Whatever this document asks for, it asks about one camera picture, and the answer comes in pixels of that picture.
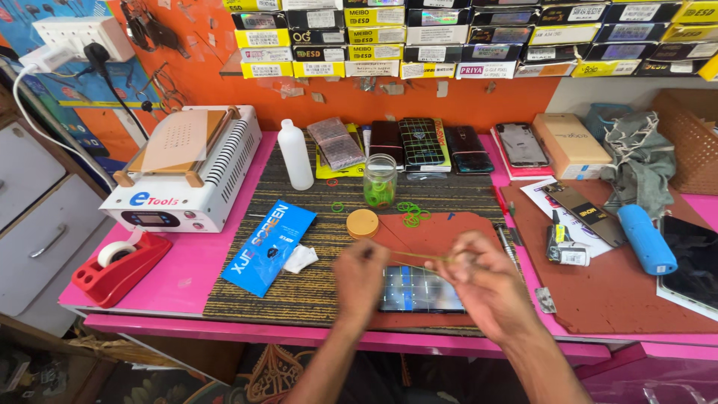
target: wooden basket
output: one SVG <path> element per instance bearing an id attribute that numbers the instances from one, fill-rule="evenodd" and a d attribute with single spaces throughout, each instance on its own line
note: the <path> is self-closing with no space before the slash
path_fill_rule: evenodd
<path id="1" fill-rule="evenodd" d="M 682 193 L 718 195 L 718 90 L 663 89 L 653 99 L 658 133 L 676 147 L 676 175 Z"/>

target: blue packaging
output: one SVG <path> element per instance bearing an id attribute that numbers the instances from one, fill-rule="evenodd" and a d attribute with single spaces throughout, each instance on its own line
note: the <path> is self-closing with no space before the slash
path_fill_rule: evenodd
<path id="1" fill-rule="evenodd" d="M 316 216 L 277 201 L 222 272 L 222 278 L 263 298 Z"/>

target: pink table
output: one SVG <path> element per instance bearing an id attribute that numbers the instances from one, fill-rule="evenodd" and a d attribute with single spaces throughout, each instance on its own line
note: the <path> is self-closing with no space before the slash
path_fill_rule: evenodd
<path id="1" fill-rule="evenodd" d="M 491 138 L 488 135 L 480 135 L 480 138 L 496 166 L 496 171 L 491 175 L 493 183 L 499 186 L 507 185 L 509 183 L 508 176 L 505 168 L 496 159 L 496 148 Z M 81 316 L 86 316 L 85 324 L 101 331 L 232 341 L 263 341 L 305 346 L 319 345 L 326 335 L 327 330 L 325 329 L 201 320 L 207 296 L 222 269 L 235 230 L 239 227 L 246 212 L 275 141 L 276 132 L 264 133 L 264 138 L 222 233 L 164 234 L 174 242 L 172 250 L 115 307 L 102 309 L 94 306 L 72 284 L 60 296 L 60 304 Z M 718 201 L 717 197 L 684 197 L 711 226 L 718 228 L 718 215 L 709 210 L 709 202 Z M 513 226 L 511 217 L 507 216 L 505 219 L 509 226 Z M 128 237 L 129 233 L 121 226 L 116 225 L 100 244 L 98 250 L 110 242 L 125 240 Z M 534 288 L 540 288 L 541 285 L 533 271 L 526 250 L 523 247 L 517 247 L 517 252 L 528 289 L 533 291 Z M 533 293 L 531 293 L 531 297 L 536 300 Z M 633 341 L 657 341 L 718 346 L 718 335 L 715 334 L 568 334 L 552 315 L 546 315 L 540 311 L 538 315 L 559 341 L 619 344 Z M 664 346 L 665 349 L 672 349 L 671 345 Z M 428 336 L 375 331 L 366 334 L 362 340 L 362 347 L 394 352 L 501 356 L 498 347 L 487 339 L 461 336 Z M 600 345 L 562 343 L 561 348 L 574 364 L 598 363 L 610 357 L 608 350 Z"/>

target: round wooden lid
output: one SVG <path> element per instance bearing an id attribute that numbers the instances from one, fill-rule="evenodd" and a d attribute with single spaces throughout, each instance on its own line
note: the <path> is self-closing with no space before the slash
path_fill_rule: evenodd
<path id="1" fill-rule="evenodd" d="M 379 231 L 379 218 L 369 209 L 357 209 L 347 217 L 347 231 L 351 237 L 373 237 Z"/>

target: hand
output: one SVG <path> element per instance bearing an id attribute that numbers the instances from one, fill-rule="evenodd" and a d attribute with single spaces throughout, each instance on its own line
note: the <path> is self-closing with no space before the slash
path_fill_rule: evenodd
<path id="1" fill-rule="evenodd" d="M 339 300 L 337 321 L 364 331 L 379 302 L 390 254 L 389 249 L 369 239 L 360 239 L 342 251 L 333 267 Z"/>
<path id="2" fill-rule="evenodd" d="M 450 262 L 426 262 L 452 284 L 471 319 L 499 346 L 545 331 L 508 255 L 480 231 L 461 233 Z"/>

